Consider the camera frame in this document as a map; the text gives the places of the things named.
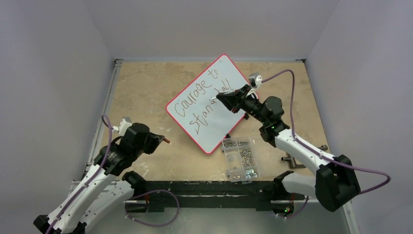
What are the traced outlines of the pink framed whiteboard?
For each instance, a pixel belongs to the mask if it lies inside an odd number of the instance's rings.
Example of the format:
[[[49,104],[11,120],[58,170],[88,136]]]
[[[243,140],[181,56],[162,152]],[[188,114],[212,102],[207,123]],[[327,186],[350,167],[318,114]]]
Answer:
[[[166,112],[206,154],[211,154],[245,116],[234,114],[217,99],[218,93],[242,88],[248,84],[232,59],[220,55],[167,105]]]

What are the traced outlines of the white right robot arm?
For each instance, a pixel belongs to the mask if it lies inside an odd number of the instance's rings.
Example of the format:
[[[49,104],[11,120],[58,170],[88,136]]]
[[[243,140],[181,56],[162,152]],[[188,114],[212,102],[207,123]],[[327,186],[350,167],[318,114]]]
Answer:
[[[282,100],[275,96],[260,102],[251,96],[249,85],[219,93],[219,100],[229,111],[245,111],[262,123],[259,129],[263,141],[298,159],[313,176],[304,176],[286,171],[274,178],[274,194],[286,198],[290,194],[301,194],[316,198],[321,206],[334,212],[361,193],[355,167],[345,155],[334,156],[299,137],[282,120]]]

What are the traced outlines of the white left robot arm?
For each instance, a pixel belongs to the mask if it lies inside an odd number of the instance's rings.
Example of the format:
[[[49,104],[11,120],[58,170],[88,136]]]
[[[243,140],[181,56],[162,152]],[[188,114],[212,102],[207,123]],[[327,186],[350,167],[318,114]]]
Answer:
[[[52,212],[35,218],[33,225],[42,234],[85,234],[120,202],[144,196],[145,180],[134,171],[127,172],[108,192],[104,189],[142,154],[152,154],[167,139],[152,133],[145,124],[131,123],[125,118],[119,126],[108,122],[106,126],[109,142],[80,183]]]

